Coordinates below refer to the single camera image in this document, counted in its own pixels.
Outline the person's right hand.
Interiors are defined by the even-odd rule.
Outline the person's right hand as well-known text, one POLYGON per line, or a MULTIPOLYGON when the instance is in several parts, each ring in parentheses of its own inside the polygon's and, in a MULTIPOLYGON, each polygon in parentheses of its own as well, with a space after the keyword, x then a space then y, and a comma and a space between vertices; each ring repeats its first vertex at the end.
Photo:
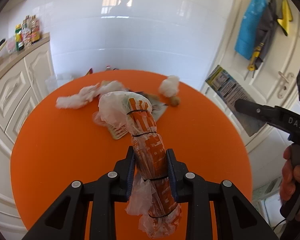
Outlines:
MULTIPOLYGON (((283 158, 286 160, 282 168, 282 183, 280 186, 281 202, 285 203, 292 197, 296 190, 296 182, 300 183, 300 165, 293 168, 291 163, 291 147, 288 146, 283 152, 283 158)), ((300 221, 300 210, 295 216, 300 221)))

